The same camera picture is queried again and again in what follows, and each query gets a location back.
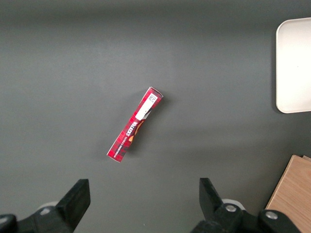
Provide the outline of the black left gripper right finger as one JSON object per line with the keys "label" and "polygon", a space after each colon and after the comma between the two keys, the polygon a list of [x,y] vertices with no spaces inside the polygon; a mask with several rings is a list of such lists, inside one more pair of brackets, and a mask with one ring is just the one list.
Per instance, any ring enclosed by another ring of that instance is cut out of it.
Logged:
{"label": "black left gripper right finger", "polygon": [[299,233],[284,213],[261,210],[254,216],[239,205],[220,198],[209,178],[199,180],[199,203],[204,215],[193,233]]}

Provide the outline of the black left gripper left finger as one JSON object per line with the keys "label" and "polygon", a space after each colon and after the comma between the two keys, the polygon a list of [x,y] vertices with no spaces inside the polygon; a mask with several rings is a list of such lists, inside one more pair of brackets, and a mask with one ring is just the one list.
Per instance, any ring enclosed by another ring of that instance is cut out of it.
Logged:
{"label": "black left gripper left finger", "polygon": [[2,233],[72,233],[90,206],[88,179],[79,179],[55,206],[45,206],[29,217],[0,216]]}

